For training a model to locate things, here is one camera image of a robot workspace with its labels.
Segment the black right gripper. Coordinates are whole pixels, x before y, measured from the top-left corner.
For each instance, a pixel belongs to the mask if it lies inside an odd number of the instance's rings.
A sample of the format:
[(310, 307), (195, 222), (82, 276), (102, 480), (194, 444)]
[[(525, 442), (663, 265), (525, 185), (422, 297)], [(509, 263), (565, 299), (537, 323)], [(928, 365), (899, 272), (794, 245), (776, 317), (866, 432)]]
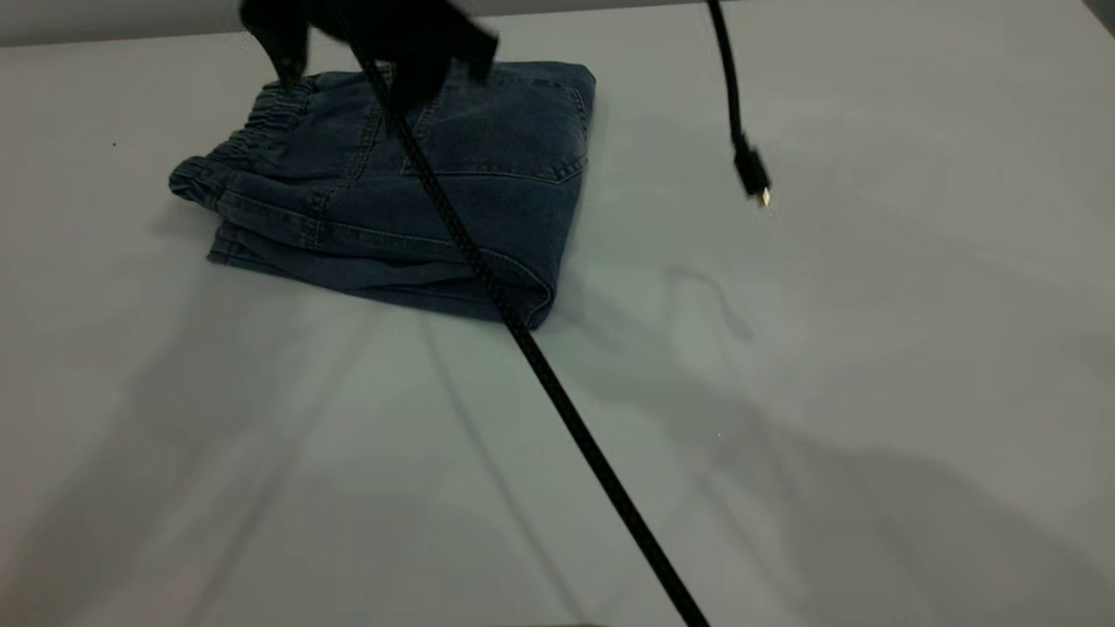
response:
[(298, 84), (309, 62), (310, 25), (353, 54), (391, 66), (388, 107), (414, 110), (442, 91), (454, 61), (474, 79), (489, 74), (498, 38), (450, 1), (240, 1), (240, 23), (266, 52), (280, 84)]

